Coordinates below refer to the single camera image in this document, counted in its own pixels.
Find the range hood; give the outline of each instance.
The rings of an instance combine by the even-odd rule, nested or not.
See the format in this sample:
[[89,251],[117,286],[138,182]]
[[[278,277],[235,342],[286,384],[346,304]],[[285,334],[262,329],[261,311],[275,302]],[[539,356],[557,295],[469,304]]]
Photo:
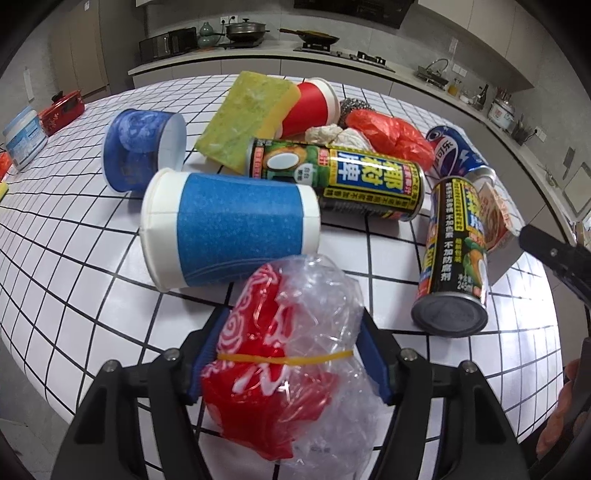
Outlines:
[[400,28],[414,0],[294,0],[295,8],[334,12]]

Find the plastic bag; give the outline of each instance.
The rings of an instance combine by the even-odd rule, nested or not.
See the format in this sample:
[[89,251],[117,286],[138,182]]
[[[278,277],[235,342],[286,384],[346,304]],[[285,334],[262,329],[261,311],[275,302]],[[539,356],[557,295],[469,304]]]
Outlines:
[[353,110],[345,119],[347,126],[367,137],[375,150],[391,155],[400,137],[400,125],[392,116],[371,110]]
[[[380,400],[350,353],[359,333],[359,284],[326,257],[288,257],[248,280],[202,371],[203,400],[222,436],[306,479],[342,479],[369,461]],[[289,358],[239,362],[224,354]],[[302,365],[301,357],[314,358]]]
[[347,116],[346,122],[363,133],[377,152],[414,161],[425,171],[433,166],[433,147],[419,130],[401,118],[369,110],[354,110]]

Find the floor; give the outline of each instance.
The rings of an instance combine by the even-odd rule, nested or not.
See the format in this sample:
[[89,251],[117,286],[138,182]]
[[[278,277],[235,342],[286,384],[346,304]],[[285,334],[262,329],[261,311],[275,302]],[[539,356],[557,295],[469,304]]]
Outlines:
[[67,426],[0,342],[0,430],[35,479],[49,480]]

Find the red lunch box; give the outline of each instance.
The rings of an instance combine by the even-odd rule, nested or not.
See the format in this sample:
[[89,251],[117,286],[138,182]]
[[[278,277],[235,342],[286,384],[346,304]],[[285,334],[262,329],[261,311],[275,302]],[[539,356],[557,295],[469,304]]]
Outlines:
[[59,92],[51,100],[53,104],[39,114],[41,125],[48,137],[71,124],[85,109],[80,90],[66,96],[64,92]]

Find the bottle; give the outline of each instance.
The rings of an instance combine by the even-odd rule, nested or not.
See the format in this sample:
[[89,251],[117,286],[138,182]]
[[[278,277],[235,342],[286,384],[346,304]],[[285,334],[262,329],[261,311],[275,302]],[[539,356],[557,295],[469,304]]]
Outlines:
[[484,104],[486,103],[486,93],[488,92],[488,83],[484,87],[484,90],[481,91],[478,95],[476,95],[476,99],[474,101],[474,108],[476,110],[482,110],[484,108]]

